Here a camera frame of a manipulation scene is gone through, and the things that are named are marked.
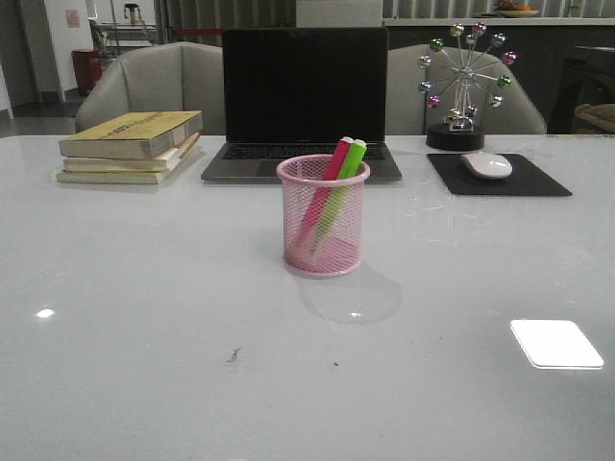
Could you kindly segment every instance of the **black mouse pad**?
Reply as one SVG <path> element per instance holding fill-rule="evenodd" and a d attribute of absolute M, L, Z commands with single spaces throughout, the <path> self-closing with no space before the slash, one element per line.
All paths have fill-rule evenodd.
<path fill-rule="evenodd" d="M 461 161 L 461 154 L 428 154 L 451 193 L 456 195 L 508 195 L 519 197 L 568 197 L 573 195 L 527 158 L 502 154 L 512 165 L 512 173 L 501 180 L 481 180 Z"/>

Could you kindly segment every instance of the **computer mouse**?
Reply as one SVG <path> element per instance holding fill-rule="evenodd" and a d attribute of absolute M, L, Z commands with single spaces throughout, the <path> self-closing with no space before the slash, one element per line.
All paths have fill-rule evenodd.
<path fill-rule="evenodd" d="M 512 165 L 499 154 L 478 151 L 462 154 L 461 160 L 470 172 L 482 180 L 500 180 L 512 173 Z"/>

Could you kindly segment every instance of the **colorful ball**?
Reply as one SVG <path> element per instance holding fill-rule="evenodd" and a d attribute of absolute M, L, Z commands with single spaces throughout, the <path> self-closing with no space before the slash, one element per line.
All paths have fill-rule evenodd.
<path fill-rule="evenodd" d="M 463 24 L 451 26 L 451 36 L 461 36 L 463 34 Z"/>
<path fill-rule="evenodd" d="M 425 55 L 418 59 L 419 67 L 427 69 L 431 65 L 431 56 Z"/>
<path fill-rule="evenodd" d="M 504 102 L 504 98 L 498 94 L 489 95 L 489 106 L 492 108 L 498 108 Z"/>
<path fill-rule="evenodd" d="M 430 49 L 436 53 L 444 48 L 444 40 L 442 38 L 434 38 L 430 42 Z"/>
<path fill-rule="evenodd" d="M 502 62 L 506 65 L 511 65 L 512 63 L 514 63 L 518 58 L 517 52 L 515 51 L 506 51 L 503 55 L 502 55 Z"/>
<path fill-rule="evenodd" d="M 434 94 L 430 96 L 429 98 L 427 98 L 427 107 L 430 109 L 437 108 L 441 102 L 442 102 L 442 99 L 440 99 L 440 97 L 437 94 Z"/>
<path fill-rule="evenodd" d="M 431 91 L 431 82 L 421 82 L 419 84 L 419 92 L 421 94 L 427 94 Z"/>
<path fill-rule="evenodd" d="M 465 108 L 465 116 L 472 118 L 475 117 L 479 113 L 479 108 L 477 108 L 474 104 L 471 104 L 467 108 Z"/>
<path fill-rule="evenodd" d="M 495 34 L 491 37 L 491 44 L 496 48 L 503 46 L 505 41 L 506 36 L 504 34 Z"/>
<path fill-rule="evenodd" d="M 510 86 L 510 83 L 510 77 L 508 77 L 507 75 L 502 75 L 502 77 L 498 79 L 498 86 L 500 88 L 508 88 Z"/>
<path fill-rule="evenodd" d="M 477 22 L 472 26 L 472 33 L 475 36 L 482 36 L 487 30 L 487 25 L 484 22 Z"/>

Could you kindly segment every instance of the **laptop screen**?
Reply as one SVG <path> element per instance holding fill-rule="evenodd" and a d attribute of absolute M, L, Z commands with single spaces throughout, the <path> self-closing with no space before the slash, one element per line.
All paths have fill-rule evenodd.
<path fill-rule="evenodd" d="M 385 28 L 230 29 L 229 142 L 384 141 Z"/>

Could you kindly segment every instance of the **dark floor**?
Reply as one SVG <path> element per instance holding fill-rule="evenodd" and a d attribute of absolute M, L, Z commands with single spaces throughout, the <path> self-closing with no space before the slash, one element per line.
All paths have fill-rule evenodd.
<path fill-rule="evenodd" d="M 73 134 L 81 101 L 32 103 L 12 109 L 14 118 L 0 116 L 0 137 L 21 134 Z"/>
<path fill-rule="evenodd" d="M 12 109 L 15 117 L 74 117 L 80 101 L 65 103 L 30 103 Z"/>

